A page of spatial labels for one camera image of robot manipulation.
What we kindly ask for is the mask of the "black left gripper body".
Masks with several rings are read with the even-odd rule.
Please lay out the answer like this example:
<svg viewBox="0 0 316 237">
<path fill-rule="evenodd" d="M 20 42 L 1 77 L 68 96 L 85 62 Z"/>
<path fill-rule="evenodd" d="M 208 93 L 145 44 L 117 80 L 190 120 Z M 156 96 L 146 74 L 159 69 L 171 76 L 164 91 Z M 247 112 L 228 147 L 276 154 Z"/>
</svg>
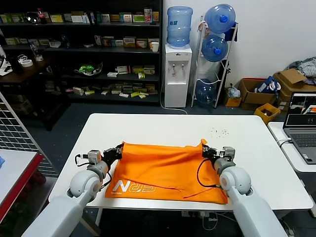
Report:
<svg viewBox="0 0 316 237">
<path fill-rule="evenodd" d="M 113 163 L 119 159 L 119 150 L 117 148 L 109 148 L 103 151 L 102 161 L 105 163 Z"/>
</svg>

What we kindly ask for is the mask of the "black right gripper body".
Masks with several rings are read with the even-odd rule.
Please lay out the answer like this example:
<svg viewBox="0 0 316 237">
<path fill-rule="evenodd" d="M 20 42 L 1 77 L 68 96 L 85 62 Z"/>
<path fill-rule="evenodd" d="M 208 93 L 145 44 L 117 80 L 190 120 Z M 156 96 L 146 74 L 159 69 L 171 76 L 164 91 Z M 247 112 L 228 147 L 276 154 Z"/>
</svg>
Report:
<svg viewBox="0 0 316 237">
<path fill-rule="evenodd" d="M 215 148 L 208 147 L 207 150 L 204 150 L 204 158 L 207 159 L 218 159 L 222 156 L 223 151 Z"/>
</svg>

